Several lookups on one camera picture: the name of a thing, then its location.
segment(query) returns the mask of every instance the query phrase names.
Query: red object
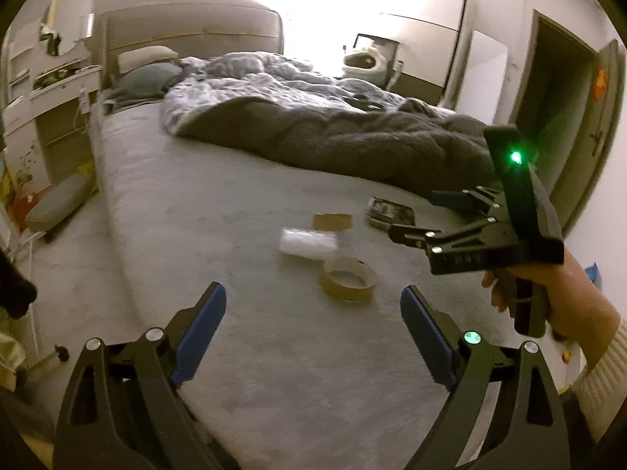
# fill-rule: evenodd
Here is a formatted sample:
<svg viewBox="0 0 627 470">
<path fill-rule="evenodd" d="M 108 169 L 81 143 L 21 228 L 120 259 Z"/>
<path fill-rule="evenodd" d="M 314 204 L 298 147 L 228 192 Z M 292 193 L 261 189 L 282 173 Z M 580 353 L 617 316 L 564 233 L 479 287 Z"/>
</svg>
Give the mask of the red object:
<svg viewBox="0 0 627 470">
<path fill-rule="evenodd" d="M 601 67 L 599 72 L 596 75 L 596 79 L 594 80 L 594 98 L 597 101 L 601 100 L 601 97 L 607 91 L 607 86 L 609 85 L 609 77 L 607 76 L 607 70 L 605 67 Z"/>
<path fill-rule="evenodd" d="M 38 194 L 29 194 L 19 200 L 15 201 L 11 207 L 13 210 L 13 218 L 18 224 L 20 231 L 26 229 L 26 215 L 32 210 L 32 208 L 39 203 L 40 197 Z"/>
</svg>

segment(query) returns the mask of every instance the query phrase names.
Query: green led light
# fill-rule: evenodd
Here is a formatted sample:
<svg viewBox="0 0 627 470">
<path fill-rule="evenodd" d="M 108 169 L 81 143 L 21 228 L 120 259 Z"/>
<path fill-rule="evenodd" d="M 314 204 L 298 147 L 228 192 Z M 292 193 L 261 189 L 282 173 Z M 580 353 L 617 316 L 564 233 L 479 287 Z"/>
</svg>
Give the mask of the green led light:
<svg viewBox="0 0 627 470">
<path fill-rule="evenodd" d="M 514 161 L 516 164 L 522 164 L 522 153 L 520 153 L 518 150 L 515 150 L 514 152 L 512 152 L 512 155 L 510 155 L 510 159 L 512 159 L 512 161 Z"/>
<path fill-rule="evenodd" d="M 478 345 L 481 342 L 481 336 L 479 334 L 477 334 L 476 332 L 466 332 L 464 334 L 464 339 L 466 340 L 467 343 L 470 343 L 471 345 Z"/>
</svg>

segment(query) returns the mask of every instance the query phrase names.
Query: hand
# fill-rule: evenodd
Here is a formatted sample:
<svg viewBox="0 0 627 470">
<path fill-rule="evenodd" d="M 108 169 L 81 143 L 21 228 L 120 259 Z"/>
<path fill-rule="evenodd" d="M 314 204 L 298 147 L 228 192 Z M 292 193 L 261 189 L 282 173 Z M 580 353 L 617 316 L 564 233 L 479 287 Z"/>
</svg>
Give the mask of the hand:
<svg viewBox="0 0 627 470">
<path fill-rule="evenodd" d="M 551 304 L 549 323 L 581 346 L 592 369 L 614 338 L 621 317 L 573 255 L 564 250 L 563 265 L 531 263 L 508 270 L 516 277 L 546 287 Z M 494 272 L 487 271 L 481 284 L 484 288 L 492 286 L 492 305 L 504 312 L 507 303 Z"/>
</svg>

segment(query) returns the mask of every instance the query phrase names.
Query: mattress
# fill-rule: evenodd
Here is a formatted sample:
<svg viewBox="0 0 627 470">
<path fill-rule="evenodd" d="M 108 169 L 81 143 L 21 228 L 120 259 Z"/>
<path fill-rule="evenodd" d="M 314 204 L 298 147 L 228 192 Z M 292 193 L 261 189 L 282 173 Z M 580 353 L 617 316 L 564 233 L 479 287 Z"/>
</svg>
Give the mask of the mattress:
<svg viewBox="0 0 627 470">
<path fill-rule="evenodd" d="M 171 137 L 159 104 L 96 115 L 92 143 L 125 279 L 145 328 L 164 326 L 221 282 L 227 314 L 181 397 L 244 469 L 403 468 L 446 390 L 433 383 L 399 313 L 416 284 L 461 329 L 517 346 L 480 274 L 433 277 L 416 249 L 363 218 L 372 196 L 410 205 L 416 223 L 459 224 L 398 188 L 276 164 Z M 321 264 L 282 255 L 283 227 L 347 212 L 341 249 L 378 275 L 374 298 L 345 303 L 319 285 Z M 490 389 L 470 452 L 495 403 Z"/>
</svg>

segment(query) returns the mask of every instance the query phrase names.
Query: headboard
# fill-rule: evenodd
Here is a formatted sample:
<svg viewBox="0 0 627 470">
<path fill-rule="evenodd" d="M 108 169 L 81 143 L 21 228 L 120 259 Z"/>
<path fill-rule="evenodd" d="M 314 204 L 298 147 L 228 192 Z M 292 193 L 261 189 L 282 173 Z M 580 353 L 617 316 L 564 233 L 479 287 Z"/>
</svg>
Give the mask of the headboard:
<svg viewBox="0 0 627 470">
<path fill-rule="evenodd" d="M 283 23 L 255 4 L 175 3 L 111 10 L 96 16 L 87 46 L 103 66 L 103 83 L 118 73 L 117 56 L 147 45 L 166 45 L 181 58 L 233 51 L 283 53 Z"/>
</svg>

